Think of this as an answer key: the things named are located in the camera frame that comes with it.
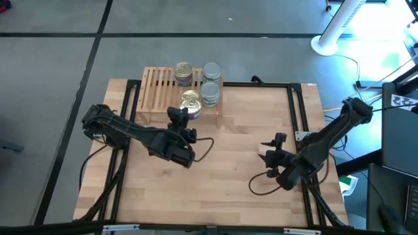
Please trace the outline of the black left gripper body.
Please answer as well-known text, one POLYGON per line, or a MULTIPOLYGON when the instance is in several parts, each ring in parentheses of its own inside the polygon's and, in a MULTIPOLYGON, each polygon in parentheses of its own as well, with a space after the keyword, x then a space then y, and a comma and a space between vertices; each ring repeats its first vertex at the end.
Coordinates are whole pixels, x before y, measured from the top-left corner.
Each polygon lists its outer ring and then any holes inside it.
POLYGON ((180 128, 178 130, 180 135, 179 144, 194 144, 197 141, 197 130, 180 128))

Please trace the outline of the green and white box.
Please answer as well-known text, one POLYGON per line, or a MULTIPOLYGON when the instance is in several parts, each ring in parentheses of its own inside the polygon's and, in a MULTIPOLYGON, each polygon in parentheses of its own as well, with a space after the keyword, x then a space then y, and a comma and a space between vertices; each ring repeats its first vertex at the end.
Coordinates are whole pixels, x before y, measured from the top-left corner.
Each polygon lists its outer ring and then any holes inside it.
POLYGON ((343 196, 349 196, 357 186, 358 178, 348 175, 339 178, 340 190, 343 196))

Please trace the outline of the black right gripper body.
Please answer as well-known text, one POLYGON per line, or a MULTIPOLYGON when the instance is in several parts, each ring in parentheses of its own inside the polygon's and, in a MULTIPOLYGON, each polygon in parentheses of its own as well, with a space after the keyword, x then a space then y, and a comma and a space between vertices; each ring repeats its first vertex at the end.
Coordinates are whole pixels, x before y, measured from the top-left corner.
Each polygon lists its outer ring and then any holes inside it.
POLYGON ((295 169, 293 161, 296 155, 288 151, 267 150, 264 162, 268 168, 266 176, 268 178, 288 178, 295 169))

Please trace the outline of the black crossbar with silver brackets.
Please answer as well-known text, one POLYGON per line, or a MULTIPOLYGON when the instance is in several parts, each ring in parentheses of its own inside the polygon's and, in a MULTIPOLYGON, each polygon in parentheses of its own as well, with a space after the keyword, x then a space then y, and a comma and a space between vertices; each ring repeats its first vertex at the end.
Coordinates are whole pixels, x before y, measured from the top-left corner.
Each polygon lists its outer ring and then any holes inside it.
POLYGON ((46 225, 27 225, 20 227, 0 227, 0 235, 85 235, 99 232, 119 232, 124 230, 183 230, 199 231, 209 234, 230 232, 262 232, 298 235, 414 235, 401 229, 395 232, 358 230, 353 227, 328 227, 312 225, 300 227, 249 227, 223 225, 165 225, 165 224, 118 224, 114 221, 73 221, 70 223, 56 223, 46 225))

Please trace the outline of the black desk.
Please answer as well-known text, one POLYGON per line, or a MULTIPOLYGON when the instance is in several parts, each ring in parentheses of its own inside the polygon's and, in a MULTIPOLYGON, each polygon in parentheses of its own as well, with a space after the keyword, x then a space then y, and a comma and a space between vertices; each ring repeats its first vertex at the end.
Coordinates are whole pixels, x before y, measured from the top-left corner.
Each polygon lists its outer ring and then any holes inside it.
POLYGON ((385 204, 396 210, 402 224, 400 233, 393 234, 418 235, 418 230, 410 232, 404 226, 408 185, 418 186, 418 178, 376 164, 371 164, 368 167, 366 209, 366 228, 368 230, 385 232, 378 213, 379 207, 385 204))

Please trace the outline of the black aluminium table frame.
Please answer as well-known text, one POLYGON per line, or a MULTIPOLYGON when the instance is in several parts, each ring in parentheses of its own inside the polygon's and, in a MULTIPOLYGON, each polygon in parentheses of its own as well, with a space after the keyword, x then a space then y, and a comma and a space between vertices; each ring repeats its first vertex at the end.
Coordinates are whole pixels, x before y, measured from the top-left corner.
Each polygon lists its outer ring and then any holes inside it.
POLYGON ((278 187, 266 177, 258 156, 276 133, 295 152, 302 127, 299 100, 314 128, 324 124, 317 87, 307 84, 232 83, 223 90, 223 116, 217 127, 195 120, 199 159, 190 168, 148 155, 132 140, 116 206, 117 221, 165 225, 306 227, 304 191, 278 187))

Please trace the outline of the white pole with round base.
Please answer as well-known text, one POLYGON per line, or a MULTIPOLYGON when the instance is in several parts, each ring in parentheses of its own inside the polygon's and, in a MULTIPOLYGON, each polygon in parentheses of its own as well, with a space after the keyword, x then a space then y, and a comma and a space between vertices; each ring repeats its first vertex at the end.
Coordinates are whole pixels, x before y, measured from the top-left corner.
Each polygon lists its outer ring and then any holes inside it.
POLYGON ((338 50, 337 40, 365 2, 366 0, 344 0, 324 32, 311 40, 311 49, 322 56, 334 55, 338 50))

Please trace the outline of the grey flat floor object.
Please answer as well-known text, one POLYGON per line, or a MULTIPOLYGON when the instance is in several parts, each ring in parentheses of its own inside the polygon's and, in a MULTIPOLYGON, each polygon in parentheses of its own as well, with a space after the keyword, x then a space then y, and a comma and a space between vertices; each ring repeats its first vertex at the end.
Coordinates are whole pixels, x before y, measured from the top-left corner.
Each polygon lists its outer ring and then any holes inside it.
POLYGON ((0 148, 1 149, 8 149, 8 150, 15 151, 15 152, 18 152, 18 153, 20 153, 24 150, 23 146, 14 144, 12 142, 8 142, 6 140, 1 140, 1 139, 0 139, 0 148))

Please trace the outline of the black desk panel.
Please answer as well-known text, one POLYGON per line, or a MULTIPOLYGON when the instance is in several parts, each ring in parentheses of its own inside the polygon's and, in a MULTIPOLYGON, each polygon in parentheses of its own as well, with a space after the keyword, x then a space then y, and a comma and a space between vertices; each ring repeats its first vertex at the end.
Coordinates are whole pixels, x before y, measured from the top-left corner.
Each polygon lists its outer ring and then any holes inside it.
MULTIPOLYGON (((383 85, 382 163, 418 177, 418 114, 391 106, 391 95, 399 95, 392 83, 383 85)), ((418 90, 407 95, 418 99, 418 90)))

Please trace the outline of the white paper with black tags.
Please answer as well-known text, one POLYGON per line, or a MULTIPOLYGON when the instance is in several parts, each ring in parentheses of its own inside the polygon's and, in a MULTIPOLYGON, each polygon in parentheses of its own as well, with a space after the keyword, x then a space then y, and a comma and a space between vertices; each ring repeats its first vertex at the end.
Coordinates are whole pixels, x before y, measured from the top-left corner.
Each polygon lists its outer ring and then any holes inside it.
POLYGON ((418 99, 412 99, 400 95, 391 95, 391 106, 400 107, 403 110, 410 111, 414 106, 418 105, 418 99))

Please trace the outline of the wooden slatted shelf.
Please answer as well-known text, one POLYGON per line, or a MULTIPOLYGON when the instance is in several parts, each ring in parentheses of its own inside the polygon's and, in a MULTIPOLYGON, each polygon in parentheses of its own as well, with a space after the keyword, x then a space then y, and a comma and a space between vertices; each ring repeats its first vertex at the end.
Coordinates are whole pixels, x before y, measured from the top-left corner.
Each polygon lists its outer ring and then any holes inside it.
POLYGON ((137 106, 137 113, 142 122, 149 124, 152 117, 158 114, 166 114, 169 106, 179 108, 182 103, 182 93, 187 90, 195 90, 199 93, 199 101, 202 104, 201 114, 197 118, 200 122, 212 121, 219 127, 223 116, 223 73, 219 81, 220 96, 218 105, 208 108, 203 105, 201 96, 201 85, 203 82, 203 69, 194 69, 189 78, 193 79, 191 86, 181 87, 175 81, 174 67, 147 67, 144 69, 140 95, 137 106))

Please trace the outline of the black computer mouse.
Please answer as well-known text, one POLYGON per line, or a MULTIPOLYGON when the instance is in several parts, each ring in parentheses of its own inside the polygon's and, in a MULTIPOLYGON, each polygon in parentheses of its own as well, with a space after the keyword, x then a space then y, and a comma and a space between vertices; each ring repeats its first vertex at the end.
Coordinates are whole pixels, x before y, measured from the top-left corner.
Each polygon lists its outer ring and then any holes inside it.
POLYGON ((385 232, 400 233, 402 224, 394 208, 382 204, 378 209, 378 213, 385 232))

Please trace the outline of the black keyboard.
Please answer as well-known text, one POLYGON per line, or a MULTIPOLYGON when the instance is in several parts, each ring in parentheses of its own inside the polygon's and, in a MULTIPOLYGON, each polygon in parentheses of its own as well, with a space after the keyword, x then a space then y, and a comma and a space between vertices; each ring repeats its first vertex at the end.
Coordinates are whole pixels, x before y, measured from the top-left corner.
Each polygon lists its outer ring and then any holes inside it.
POLYGON ((418 186, 408 185, 404 226, 407 230, 418 230, 418 186))

